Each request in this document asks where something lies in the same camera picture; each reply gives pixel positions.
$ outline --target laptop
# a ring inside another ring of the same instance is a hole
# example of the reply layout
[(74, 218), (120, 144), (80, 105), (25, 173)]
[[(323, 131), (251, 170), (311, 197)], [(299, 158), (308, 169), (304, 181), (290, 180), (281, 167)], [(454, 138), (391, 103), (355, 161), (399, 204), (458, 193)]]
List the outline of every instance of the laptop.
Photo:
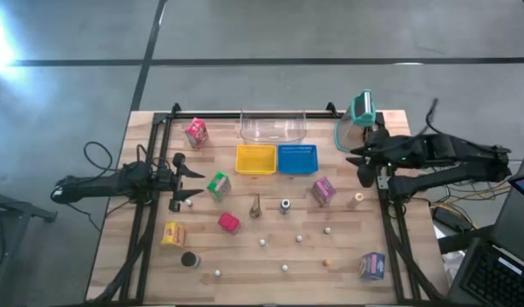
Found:
[(454, 303), (524, 306), (524, 159), (488, 238), (470, 243), (447, 297)]

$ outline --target yellow can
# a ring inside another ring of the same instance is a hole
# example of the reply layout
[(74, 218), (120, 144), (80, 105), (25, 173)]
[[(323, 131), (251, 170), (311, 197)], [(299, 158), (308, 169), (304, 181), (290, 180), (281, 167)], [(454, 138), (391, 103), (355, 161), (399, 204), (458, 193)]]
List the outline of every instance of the yellow can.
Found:
[(177, 222), (165, 223), (165, 231), (163, 233), (162, 245), (174, 245), (184, 247), (186, 241), (186, 228), (184, 225)]

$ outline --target wooden table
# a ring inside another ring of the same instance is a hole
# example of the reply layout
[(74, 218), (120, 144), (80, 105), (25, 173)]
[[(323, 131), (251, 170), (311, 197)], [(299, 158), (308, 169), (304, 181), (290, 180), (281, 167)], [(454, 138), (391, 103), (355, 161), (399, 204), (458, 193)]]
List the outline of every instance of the wooden table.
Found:
[[(391, 135), (409, 135), (404, 111), (383, 111)], [(125, 135), (120, 164), (135, 160), (135, 146), (147, 145), (153, 112), (133, 112)], [(208, 192), (193, 197), (193, 207), (181, 212), (168, 210), (169, 194), (159, 202), (156, 233), (147, 277), (145, 304), (366, 304), (395, 302), (390, 264), (387, 259), (382, 281), (359, 279), (359, 258), (368, 252), (386, 253), (377, 191), (362, 188), (356, 167), (345, 161), (333, 141), (335, 119), (308, 119), (303, 143), (317, 145), (319, 171), (309, 176), (276, 173), (271, 176), (243, 176), (234, 171), (236, 146), (243, 143), (239, 121), (207, 119), (210, 141), (202, 150), (192, 150), (184, 130), (189, 120), (173, 120), (167, 159), (174, 153), (187, 156), (187, 166), (206, 175), (204, 179), (184, 179), (185, 188), (206, 188), (217, 171), (230, 177), (232, 190), (218, 204)], [(320, 208), (310, 194), (314, 181), (326, 176), (337, 195), (330, 206)], [(355, 193), (366, 200), (354, 210), (346, 204)], [(261, 194), (262, 217), (250, 219), (248, 211), (255, 195)], [(287, 215), (279, 213), (282, 199), (291, 200)], [(108, 210), (124, 202), (114, 198)], [(107, 218), (87, 298), (98, 295), (121, 267), (129, 243), (134, 207), (126, 206)], [(220, 214), (229, 211), (241, 221), (236, 235), (217, 224)], [(186, 248), (161, 246), (166, 221), (184, 223)], [(446, 293), (448, 285), (426, 203), (407, 205), (407, 227), (414, 258), (421, 270)], [(325, 235), (325, 227), (331, 233)], [(303, 241), (296, 243), (296, 235)], [(265, 239), (267, 245), (258, 243)], [(185, 251), (200, 255), (197, 269), (185, 268), (180, 257)], [(325, 267), (322, 261), (331, 265)], [(281, 266), (288, 265), (287, 273)], [(222, 272), (220, 277), (214, 271)], [(405, 266), (400, 266), (408, 291)], [(136, 277), (131, 280), (134, 297)]]

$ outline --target green box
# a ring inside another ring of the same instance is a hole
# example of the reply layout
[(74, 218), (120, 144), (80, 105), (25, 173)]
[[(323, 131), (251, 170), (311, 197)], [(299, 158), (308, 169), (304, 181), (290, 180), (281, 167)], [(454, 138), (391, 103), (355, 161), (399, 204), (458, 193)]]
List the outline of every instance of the green box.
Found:
[(207, 189), (214, 200), (218, 202), (222, 201), (231, 189), (229, 177), (221, 171), (218, 171), (210, 181)]

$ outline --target concrete floor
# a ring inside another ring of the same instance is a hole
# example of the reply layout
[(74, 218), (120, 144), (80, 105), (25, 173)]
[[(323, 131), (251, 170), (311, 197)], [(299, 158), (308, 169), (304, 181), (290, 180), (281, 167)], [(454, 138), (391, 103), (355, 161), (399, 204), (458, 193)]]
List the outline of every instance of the concrete floor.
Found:
[[(144, 57), (158, 0), (0, 1), (0, 55), (15, 60)], [(166, 5), (153, 57), (524, 56), (524, 5), (513, 0), (176, 0)], [(49, 200), (67, 174), (97, 171), (83, 145), (114, 159), (141, 66), (0, 67), (0, 192), (59, 212), (33, 220), (0, 306), (83, 300), (99, 234)], [(346, 107), (360, 90), (377, 107), (405, 109), (420, 130), (431, 99), (435, 125), (524, 154), (524, 64), (328, 67), (152, 67), (140, 110)], [(439, 198), (442, 189), (429, 192)], [(107, 200), (78, 206), (101, 224)], [(502, 198), (464, 202), (479, 225)]]

